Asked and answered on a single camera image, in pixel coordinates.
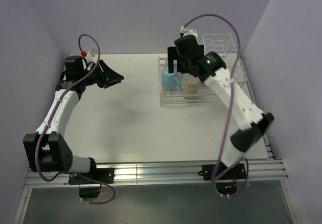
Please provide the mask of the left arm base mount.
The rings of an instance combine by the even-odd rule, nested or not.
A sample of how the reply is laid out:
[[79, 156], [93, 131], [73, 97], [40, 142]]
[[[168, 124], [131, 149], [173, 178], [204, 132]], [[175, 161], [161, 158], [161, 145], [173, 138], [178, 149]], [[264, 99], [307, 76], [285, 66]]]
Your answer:
[[[98, 168], [94, 172], [81, 173], [88, 179], [100, 181], [106, 184], [112, 184], [114, 182], [114, 168]], [[80, 177], [79, 175], [70, 175], [68, 180], [69, 185], [84, 185], [84, 184], [95, 184], [93, 181], [89, 181]]]

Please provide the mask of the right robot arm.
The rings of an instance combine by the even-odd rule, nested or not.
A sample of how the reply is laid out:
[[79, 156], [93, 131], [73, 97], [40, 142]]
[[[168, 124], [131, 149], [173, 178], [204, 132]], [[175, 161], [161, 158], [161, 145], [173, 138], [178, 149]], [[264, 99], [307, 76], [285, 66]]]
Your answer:
[[228, 108], [218, 161], [212, 171], [211, 181], [230, 178], [235, 173], [235, 166], [245, 158], [246, 152], [266, 133], [274, 116], [257, 107], [235, 82], [235, 66], [228, 68], [214, 51], [205, 54], [195, 36], [182, 36], [174, 44], [184, 72], [197, 77]]

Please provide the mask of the light blue mug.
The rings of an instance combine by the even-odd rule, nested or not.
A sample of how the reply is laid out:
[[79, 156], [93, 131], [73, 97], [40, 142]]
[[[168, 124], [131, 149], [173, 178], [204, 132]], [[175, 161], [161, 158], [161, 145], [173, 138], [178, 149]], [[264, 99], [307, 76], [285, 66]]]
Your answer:
[[176, 71], [170, 73], [169, 68], [165, 68], [162, 73], [162, 86], [166, 90], [180, 89], [181, 81], [178, 78], [178, 73]]

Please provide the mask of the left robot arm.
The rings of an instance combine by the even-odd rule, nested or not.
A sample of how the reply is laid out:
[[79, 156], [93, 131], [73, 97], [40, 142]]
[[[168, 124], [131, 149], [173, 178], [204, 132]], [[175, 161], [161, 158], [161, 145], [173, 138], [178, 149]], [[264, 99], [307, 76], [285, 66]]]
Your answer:
[[35, 133], [25, 135], [23, 145], [33, 172], [39, 175], [45, 172], [76, 173], [86, 183], [93, 183], [98, 178], [95, 160], [74, 155], [64, 139], [65, 130], [86, 87], [97, 85], [106, 89], [122, 82], [124, 76], [103, 60], [95, 63], [89, 56], [68, 56], [64, 65], [49, 112]]

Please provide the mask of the beige paper cup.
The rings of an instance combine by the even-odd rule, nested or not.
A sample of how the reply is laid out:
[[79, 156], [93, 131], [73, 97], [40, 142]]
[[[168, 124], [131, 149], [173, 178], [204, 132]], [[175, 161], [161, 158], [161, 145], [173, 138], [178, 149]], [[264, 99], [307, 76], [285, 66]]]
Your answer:
[[199, 82], [200, 80], [194, 76], [186, 76], [186, 81], [183, 87], [183, 94], [185, 100], [195, 100], [197, 99], [197, 94], [199, 92]]

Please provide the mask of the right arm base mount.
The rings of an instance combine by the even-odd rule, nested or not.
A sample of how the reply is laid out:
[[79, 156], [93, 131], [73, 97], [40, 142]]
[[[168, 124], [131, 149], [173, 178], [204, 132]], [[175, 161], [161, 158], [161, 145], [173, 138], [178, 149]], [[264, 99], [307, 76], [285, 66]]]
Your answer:
[[247, 177], [247, 171], [245, 169], [244, 164], [239, 163], [234, 167], [226, 171], [228, 167], [224, 164], [220, 163], [219, 167], [216, 168], [217, 164], [205, 164], [202, 165], [202, 169], [198, 172], [199, 176], [203, 177], [204, 181], [210, 181], [212, 179], [213, 170], [217, 170], [217, 174], [225, 172], [225, 174], [219, 178], [219, 180], [233, 180], [236, 178], [237, 180], [245, 179]]

